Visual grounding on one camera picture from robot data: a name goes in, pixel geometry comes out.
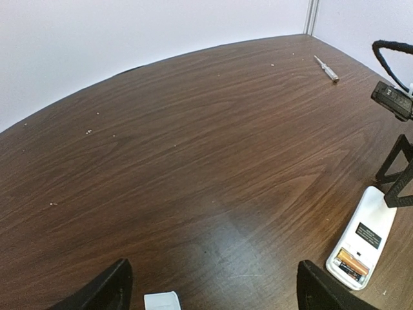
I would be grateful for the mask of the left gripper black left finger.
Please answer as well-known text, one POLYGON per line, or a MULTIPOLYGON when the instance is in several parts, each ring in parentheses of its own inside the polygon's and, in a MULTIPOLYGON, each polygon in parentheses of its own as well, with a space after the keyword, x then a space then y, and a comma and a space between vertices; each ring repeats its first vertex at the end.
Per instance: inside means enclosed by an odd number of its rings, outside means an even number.
POLYGON ((91 282, 49 309, 130 309, 132 266, 121 258, 91 282))

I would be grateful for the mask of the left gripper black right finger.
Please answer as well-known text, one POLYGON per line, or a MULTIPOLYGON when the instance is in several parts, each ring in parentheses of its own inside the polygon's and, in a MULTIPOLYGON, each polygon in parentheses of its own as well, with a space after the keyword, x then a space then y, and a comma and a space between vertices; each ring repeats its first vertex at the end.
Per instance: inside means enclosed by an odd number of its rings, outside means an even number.
POLYGON ((310 260, 298 263, 296 292, 298 309, 376 309, 354 296, 310 260))

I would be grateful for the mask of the white remote control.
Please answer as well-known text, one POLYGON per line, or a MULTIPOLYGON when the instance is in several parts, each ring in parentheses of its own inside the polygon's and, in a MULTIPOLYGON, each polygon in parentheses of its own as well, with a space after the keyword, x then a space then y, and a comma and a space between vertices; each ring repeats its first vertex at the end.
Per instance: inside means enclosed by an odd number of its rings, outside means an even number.
POLYGON ((381 257, 395 215, 396 209, 387 207, 384 193, 376 187, 367 187, 346 229, 326 261, 328 272, 353 291, 364 289, 381 257), (362 284, 351 279, 333 264, 333 259, 341 248, 347 250, 369 269, 362 284))

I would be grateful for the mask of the white battery cover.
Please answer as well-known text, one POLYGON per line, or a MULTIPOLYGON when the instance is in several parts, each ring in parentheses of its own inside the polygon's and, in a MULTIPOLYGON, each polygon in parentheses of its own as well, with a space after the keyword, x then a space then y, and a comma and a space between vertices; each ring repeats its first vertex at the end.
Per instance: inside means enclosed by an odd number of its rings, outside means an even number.
POLYGON ((179 297, 175 291, 144 295, 145 310, 181 310, 179 297))

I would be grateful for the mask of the small silver screwdriver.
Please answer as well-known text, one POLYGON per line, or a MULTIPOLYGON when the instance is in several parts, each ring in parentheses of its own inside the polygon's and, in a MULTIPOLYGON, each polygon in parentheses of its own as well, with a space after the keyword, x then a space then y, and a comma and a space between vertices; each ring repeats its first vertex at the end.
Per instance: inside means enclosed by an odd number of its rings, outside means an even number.
POLYGON ((316 55, 314 55, 314 58, 319 63, 321 69, 325 72, 325 74, 332 80, 332 82, 337 83, 339 81, 338 75, 316 55))

